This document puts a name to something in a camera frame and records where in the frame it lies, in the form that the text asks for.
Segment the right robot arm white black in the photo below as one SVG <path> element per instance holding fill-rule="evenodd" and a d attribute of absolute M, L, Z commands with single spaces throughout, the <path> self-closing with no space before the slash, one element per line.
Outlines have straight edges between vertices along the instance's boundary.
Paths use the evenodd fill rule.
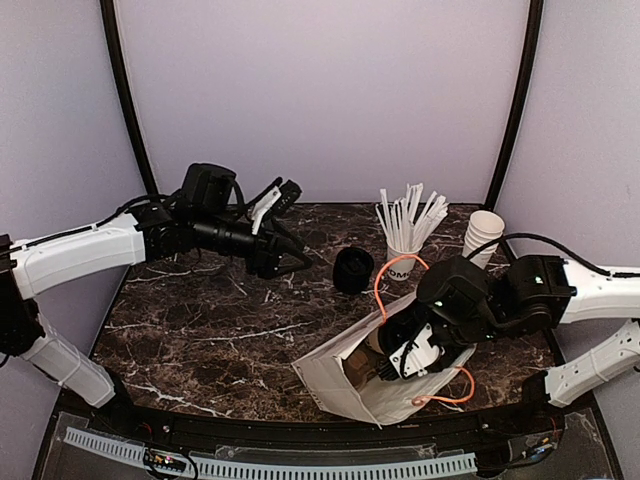
<path fill-rule="evenodd" d="M 414 300 L 385 314 L 371 347 L 385 361 L 383 381 L 406 380 L 453 366 L 468 347 L 592 319 L 621 319 L 611 337 L 575 360 L 529 377 L 523 402 L 510 413 L 521 434 L 549 416 L 549 404 L 566 407 L 639 362 L 639 272 L 598 267 L 563 245 L 559 255 L 515 259 L 499 277 L 473 260 L 474 250 L 433 264 Z"/>

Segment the single white paper cup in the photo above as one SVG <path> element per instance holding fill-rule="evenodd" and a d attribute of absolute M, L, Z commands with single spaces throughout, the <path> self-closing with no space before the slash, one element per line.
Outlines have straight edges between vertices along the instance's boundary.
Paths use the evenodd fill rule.
<path fill-rule="evenodd" d="M 366 337 L 366 344 L 371 350 L 377 352 L 378 354 L 386 354 L 385 348 L 381 343 L 378 330 L 374 330 L 368 334 L 368 336 Z"/>

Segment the white paper takeout bag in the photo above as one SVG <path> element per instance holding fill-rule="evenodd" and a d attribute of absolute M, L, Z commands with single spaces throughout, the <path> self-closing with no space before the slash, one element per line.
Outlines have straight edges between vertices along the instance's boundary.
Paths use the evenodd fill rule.
<path fill-rule="evenodd" d="M 368 347 L 366 337 L 381 322 L 382 312 L 376 310 L 292 363 L 320 410 L 382 427 L 406 420 L 431 401 L 459 405 L 473 397 L 475 380 L 465 366 L 475 345 L 441 372 L 394 381 L 377 375 L 356 390 L 344 373 L 343 361 L 355 349 Z"/>

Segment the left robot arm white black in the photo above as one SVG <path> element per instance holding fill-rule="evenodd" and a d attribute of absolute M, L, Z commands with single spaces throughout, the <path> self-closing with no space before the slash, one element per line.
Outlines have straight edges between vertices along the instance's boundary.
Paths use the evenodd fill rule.
<path fill-rule="evenodd" d="M 241 258 L 246 271 L 273 279 L 311 266 L 303 242 L 277 219 L 301 196 L 299 185 L 276 178 L 246 201 L 236 175 L 213 164 L 189 166 L 170 195 L 136 197 L 106 219 L 49 236 L 14 242 L 1 238 L 1 352 L 20 357 L 102 409 L 120 436 L 141 427 L 140 412 L 124 399 L 115 375 L 61 336 L 36 298 L 97 272 L 208 250 Z"/>

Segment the brown pulp cup carrier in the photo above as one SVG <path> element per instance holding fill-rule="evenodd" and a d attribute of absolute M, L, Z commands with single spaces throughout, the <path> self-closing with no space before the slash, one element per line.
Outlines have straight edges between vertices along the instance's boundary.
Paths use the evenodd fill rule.
<path fill-rule="evenodd" d="M 376 368 L 384 360 L 383 355 L 368 347 L 357 348 L 343 361 L 343 370 L 352 386 L 359 390 L 378 375 Z"/>

